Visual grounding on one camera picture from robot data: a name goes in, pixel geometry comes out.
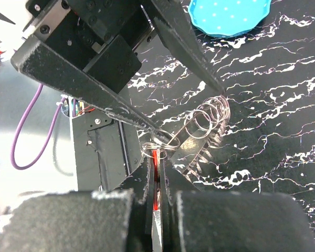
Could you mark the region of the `blue dotted plate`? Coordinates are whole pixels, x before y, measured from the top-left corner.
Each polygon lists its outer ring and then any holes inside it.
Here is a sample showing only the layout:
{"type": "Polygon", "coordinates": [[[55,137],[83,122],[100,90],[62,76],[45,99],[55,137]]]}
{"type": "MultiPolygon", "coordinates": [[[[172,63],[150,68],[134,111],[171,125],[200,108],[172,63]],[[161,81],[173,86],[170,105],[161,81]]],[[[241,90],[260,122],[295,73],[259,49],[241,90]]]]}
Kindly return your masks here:
{"type": "Polygon", "coordinates": [[[215,38],[231,38],[254,29],[270,13],[269,0],[192,0],[193,26],[215,38]]]}

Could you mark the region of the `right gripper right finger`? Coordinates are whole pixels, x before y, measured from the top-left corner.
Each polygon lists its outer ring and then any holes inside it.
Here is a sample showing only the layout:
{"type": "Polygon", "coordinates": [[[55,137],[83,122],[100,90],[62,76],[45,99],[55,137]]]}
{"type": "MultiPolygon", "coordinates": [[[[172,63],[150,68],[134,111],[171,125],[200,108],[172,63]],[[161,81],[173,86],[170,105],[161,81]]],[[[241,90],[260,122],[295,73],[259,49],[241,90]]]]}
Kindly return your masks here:
{"type": "Polygon", "coordinates": [[[199,191],[159,162],[163,251],[315,251],[301,206],[283,193],[199,191]]]}

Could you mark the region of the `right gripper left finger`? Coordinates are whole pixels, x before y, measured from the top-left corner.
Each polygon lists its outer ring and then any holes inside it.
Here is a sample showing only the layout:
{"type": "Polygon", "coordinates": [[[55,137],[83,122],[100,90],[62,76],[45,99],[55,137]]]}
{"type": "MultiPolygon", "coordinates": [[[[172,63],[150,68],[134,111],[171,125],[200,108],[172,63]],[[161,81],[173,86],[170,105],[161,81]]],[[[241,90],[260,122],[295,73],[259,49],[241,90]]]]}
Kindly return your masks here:
{"type": "Polygon", "coordinates": [[[0,216],[0,251],[152,251],[154,165],[111,191],[30,192],[0,216]]]}

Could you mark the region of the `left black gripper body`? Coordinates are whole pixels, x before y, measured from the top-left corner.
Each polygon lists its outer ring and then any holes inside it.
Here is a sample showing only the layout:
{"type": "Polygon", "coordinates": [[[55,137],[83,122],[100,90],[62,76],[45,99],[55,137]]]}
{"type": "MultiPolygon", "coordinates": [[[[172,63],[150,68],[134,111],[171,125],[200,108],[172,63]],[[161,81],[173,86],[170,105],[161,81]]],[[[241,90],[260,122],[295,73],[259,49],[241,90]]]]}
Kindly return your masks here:
{"type": "Polygon", "coordinates": [[[139,1],[27,1],[35,36],[115,93],[141,68],[154,37],[139,1]]]}

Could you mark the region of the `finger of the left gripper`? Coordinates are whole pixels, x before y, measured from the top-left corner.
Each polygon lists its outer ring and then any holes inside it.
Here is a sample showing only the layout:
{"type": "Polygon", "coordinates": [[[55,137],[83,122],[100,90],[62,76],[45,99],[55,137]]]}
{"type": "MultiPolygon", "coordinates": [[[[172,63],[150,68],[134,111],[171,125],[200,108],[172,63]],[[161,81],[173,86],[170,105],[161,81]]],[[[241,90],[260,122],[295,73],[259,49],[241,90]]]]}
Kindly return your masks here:
{"type": "Polygon", "coordinates": [[[69,63],[44,42],[28,40],[10,60],[21,74],[166,142],[170,137],[110,88],[69,63]]]}
{"type": "Polygon", "coordinates": [[[193,74],[220,94],[225,91],[201,51],[191,22],[179,1],[140,1],[162,44],[193,74]]]}

